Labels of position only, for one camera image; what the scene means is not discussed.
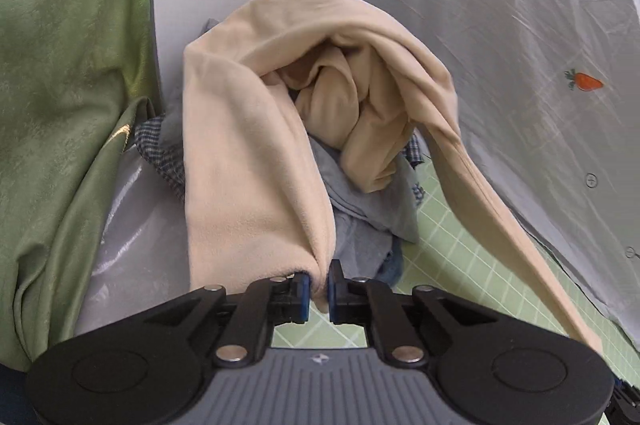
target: green tile floor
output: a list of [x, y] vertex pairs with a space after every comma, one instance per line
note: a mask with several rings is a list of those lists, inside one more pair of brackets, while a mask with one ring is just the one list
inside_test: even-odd
[[[417, 169], [427, 196], [418, 212], [420, 243], [404, 246], [404, 274], [396, 286], [398, 293], [411, 293], [413, 286], [431, 284], [450, 293], [508, 313], [552, 331], [562, 332], [558, 322], [529, 287], [499, 264], [483, 249], [449, 210], [440, 184], [427, 161]], [[634, 385], [640, 385], [640, 355], [625, 334], [605, 319], [580, 288], [539, 245], [551, 270], [578, 311], [602, 338], [603, 354], [612, 370]], [[303, 326], [288, 324], [276, 328], [274, 347], [364, 347], [364, 331], [359, 326], [334, 326], [315, 307]], [[600, 424], [606, 424], [602, 418]]]

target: blue checkered fabric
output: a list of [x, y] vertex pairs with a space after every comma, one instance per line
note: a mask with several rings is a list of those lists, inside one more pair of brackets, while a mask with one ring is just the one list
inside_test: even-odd
[[415, 169], [418, 165], [424, 163], [422, 153], [420, 152], [420, 144], [418, 143], [418, 137], [415, 132], [411, 135], [409, 143], [407, 143], [402, 149], [402, 155], [406, 160], [411, 163], [411, 166]]
[[169, 146], [160, 145], [160, 128], [164, 115], [156, 116], [136, 126], [134, 142], [140, 155], [158, 171], [184, 202], [184, 149], [182, 142]]
[[[134, 142], [140, 155], [158, 171], [158, 174], [169, 183], [175, 195], [184, 202], [185, 175], [184, 175], [184, 149], [182, 142], [169, 146], [160, 144], [160, 129], [164, 115], [156, 116], [136, 126]], [[402, 149], [402, 155], [411, 163], [413, 168], [424, 163], [418, 139], [412, 135], [409, 143]], [[412, 187], [415, 196], [415, 205], [420, 206], [424, 201], [425, 191], [416, 183]]]

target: gray cloth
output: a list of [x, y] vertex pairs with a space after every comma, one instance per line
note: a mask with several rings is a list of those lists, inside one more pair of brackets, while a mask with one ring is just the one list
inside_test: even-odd
[[335, 254], [346, 278], [373, 278], [389, 254], [394, 236], [334, 206]]
[[419, 239], [415, 171], [399, 154], [391, 183], [365, 194], [342, 172], [339, 151], [313, 137], [309, 142], [334, 207], [334, 259], [340, 260], [347, 278], [373, 278], [392, 250], [394, 235], [412, 243]]
[[365, 194], [344, 174], [338, 165], [339, 151], [309, 138], [311, 150], [320, 170], [331, 204], [377, 230], [389, 231], [412, 243], [417, 243], [418, 220], [413, 186], [418, 182], [415, 171], [404, 156], [396, 156], [396, 173], [383, 190]]

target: gray gripper base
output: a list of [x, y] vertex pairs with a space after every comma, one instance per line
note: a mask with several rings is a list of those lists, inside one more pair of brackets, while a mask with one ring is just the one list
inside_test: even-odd
[[221, 371], [172, 425], [468, 425], [428, 378], [374, 349], [268, 349]]

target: metal screw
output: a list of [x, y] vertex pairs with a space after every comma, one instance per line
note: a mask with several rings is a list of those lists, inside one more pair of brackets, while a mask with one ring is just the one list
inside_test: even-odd
[[391, 354], [402, 363], [414, 363], [424, 358], [424, 351], [420, 347], [414, 347], [413, 345], [400, 345]]
[[247, 350], [242, 345], [223, 345], [216, 351], [216, 356], [224, 361], [240, 361], [247, 354]]

